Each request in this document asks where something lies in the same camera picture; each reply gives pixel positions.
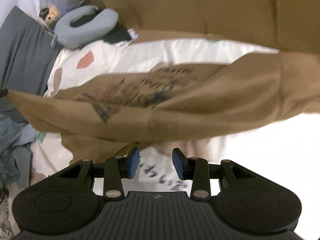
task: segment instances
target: neck pillow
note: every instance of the neck pillow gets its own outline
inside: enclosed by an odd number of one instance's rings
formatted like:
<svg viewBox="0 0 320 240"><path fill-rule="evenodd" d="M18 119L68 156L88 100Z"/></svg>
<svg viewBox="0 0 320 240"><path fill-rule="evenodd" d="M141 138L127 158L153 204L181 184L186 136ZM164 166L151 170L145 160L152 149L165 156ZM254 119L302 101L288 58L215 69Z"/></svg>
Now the neck pillow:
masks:
<svg viewBox="0 0 320 240"><path fill-rule="evenodd" d="M112 9L104 9L93 20L79 27L71 24L86 15L94 15L98 8L94 5L79 7L63 16L55 27L52 47L58 42L67 49L77 49L97 41L109 33L117 24L119 15Z"/></svg>

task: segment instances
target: gray cloth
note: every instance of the gray cloth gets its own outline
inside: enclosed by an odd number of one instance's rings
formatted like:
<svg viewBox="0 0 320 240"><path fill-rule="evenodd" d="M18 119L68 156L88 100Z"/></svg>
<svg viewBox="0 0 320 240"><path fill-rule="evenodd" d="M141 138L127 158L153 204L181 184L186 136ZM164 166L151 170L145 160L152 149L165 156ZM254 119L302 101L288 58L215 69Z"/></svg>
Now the gray cloth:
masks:
<svg viewBox="0 0 320 240"><path fill-rule="evenodd" d="M0 90L43 96L54 62L62 50L51 47L53 36L36 20L14 7L0 29ZM17 122L25 119L5 98L0 113Z"/></svg>
<svg viewBox="0 0 320 240"><path fill-rule="evenodd" d="M73 21L92 15L98 8L94 5L79 7L63 16L56 25L54 34L59 44L68 49L78 49L84 44L97 41L116 26L119 15L112 9L104 9L92 21L79 27L71 27Z"/></svg>
<svg viewBox="0 0 320 240"><path fill-rule="evenodd" d="M28 146L38 136L30 124L16 123L0 114L0 187L15 181L21 188L29 186L31 151Z"/></svg>

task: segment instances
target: white bedsheet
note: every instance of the white bedsheet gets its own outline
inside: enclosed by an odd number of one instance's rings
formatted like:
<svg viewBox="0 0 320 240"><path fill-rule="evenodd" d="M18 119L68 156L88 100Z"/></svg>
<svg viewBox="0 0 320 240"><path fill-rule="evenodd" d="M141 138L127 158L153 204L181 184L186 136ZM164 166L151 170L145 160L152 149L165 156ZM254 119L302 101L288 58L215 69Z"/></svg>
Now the white bedsheet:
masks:
<svg viewBox="0 0 320 240"><path fill-rule="evenodd" d="M94 62L85 69L76 69L77 62L92 51ZM97 41L81 51L63 50L48 81L48 94L53 90L53 74L63 68L60 89L79 86L102 73L147 72L160 62L175 64L212 62L231 63L253 51L276 53L276 50L232 41L173 40L131 45L125 48ZM301 114L283 122L235 135L213 138L210 142L214 163L231 159L258 174L287 187L298 195L303 210L296 233L306 240L320 237L320 115ZM57 134L47 134L43 142L32 145L33 167L45 175L63 169L72 154L61 145ZM144 164L136 178L123 180L125 191L190 191L191 183L179 184L171 160L159 155L152 147L141 152ZM145 174L145 167L156 165L154 173ZM96 180L94 191L102 192L102 180ZM217 181L212 181L212 195L219 192Z"/></svg>

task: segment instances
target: plush bear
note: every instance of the plush bear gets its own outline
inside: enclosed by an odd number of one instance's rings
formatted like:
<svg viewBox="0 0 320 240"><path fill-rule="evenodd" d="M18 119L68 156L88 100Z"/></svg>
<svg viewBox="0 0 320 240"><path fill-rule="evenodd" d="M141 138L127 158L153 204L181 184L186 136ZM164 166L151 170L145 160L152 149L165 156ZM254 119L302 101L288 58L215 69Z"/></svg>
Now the plush bear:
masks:
<svg viewBox="0 0 320 240"><path fill-rule="evenodd" d="M45 24L52 29L60 19L61 14L57 7L51 6L50 8L42 9L39 16L44 20Z"/></svg>

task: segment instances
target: cardboard box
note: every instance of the cardboard box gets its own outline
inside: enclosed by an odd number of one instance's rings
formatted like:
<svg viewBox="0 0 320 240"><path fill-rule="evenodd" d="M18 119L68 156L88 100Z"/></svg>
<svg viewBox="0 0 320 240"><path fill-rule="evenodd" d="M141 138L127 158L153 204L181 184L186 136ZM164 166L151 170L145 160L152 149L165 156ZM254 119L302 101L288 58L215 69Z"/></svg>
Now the cardboard box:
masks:
<svg viewBox="0 0 320 240"><path fill-rule="evenodd" d="M320 0L87 0L118 11L140 41L212 37L320 52Z"/></svg>

